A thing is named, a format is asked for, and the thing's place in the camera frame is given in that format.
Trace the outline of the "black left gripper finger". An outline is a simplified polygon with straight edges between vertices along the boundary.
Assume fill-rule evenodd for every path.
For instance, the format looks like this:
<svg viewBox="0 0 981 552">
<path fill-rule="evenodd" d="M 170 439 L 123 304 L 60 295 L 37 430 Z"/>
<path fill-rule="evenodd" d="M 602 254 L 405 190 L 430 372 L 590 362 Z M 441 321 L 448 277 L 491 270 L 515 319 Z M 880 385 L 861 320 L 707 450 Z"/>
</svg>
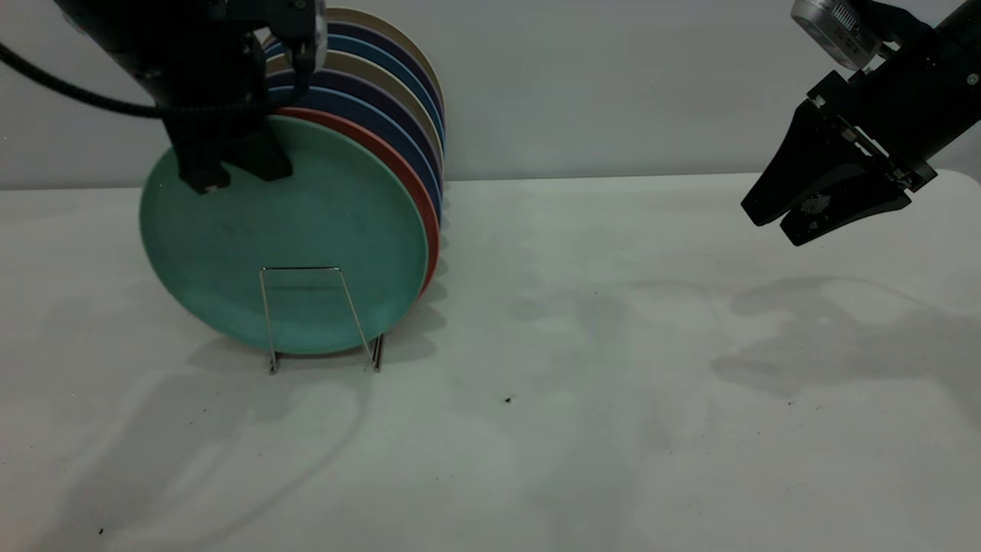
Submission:
<svg viewBox="0 0 981 552">
<path fill-rule="evenodd" d="M 179 178 L 197 193 L 211 193 L 227 188 L 231 178 L 221 164 L 218 141 L 185 141 L 172 144 L 178 161 Z"/>
<path fill-rule="evenodd" d="M 280 145 L 272 126 L 257 126 L 225 143 L 225 161 L 263 179 L 285 179 L 294 174 L 290 157 Z"/>
</svg>

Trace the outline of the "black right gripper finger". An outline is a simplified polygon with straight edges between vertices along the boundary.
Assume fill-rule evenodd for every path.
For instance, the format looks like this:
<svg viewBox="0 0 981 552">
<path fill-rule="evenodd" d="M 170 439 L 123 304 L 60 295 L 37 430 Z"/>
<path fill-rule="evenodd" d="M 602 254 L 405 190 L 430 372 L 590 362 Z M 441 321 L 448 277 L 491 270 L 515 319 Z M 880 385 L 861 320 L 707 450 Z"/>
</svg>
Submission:
<svg viewBox="0 0 981 552">
<path fill-rule="evenodd" d="M 782 178 L 788 181 L 789 210 L 780 228 L 796 247 L 911 203 L 896 182 L 859 165 L 799 166 L 784 170 Z"/>
<path fill-rule="evenodd" d="M 868 174 L 866 156 L 809 99 L 798 106 L 787 135 L 740 206 L 756 226 L 784 215 L 830 214 L 832 193 Z"/>
</svg>

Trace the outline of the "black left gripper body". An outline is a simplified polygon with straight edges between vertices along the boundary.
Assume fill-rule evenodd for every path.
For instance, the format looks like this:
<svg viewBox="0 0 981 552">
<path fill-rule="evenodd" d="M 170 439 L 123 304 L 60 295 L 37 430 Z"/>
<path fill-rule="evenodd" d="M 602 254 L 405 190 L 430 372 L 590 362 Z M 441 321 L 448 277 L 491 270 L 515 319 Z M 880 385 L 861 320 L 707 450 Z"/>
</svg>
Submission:
<svg viewBox="0 0 981 552">
<path fill-rule="evenodd" d="M 134 80 L 153 106 L 137 117 L 161 119 L 172 141 L 252 139 L 267 125 L 265 56 L 252 34 L 138 34 Z"/>
</svg>

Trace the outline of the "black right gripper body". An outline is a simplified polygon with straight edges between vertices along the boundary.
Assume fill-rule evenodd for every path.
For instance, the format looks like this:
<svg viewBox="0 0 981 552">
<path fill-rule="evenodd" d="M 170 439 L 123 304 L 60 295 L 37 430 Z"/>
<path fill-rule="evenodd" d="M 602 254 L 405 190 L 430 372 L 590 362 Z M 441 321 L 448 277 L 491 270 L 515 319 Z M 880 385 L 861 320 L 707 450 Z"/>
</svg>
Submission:
<svg viewBox="0 0 981 552">
<path fill-rule="evenodd" d="M 876 141 L 887 174 L 917 192 L 935 178 L 930 159 L 979 122 L 979 28 L 923 32 L 872 73 L 828 74 L 807 97 Z"/>
</svg>

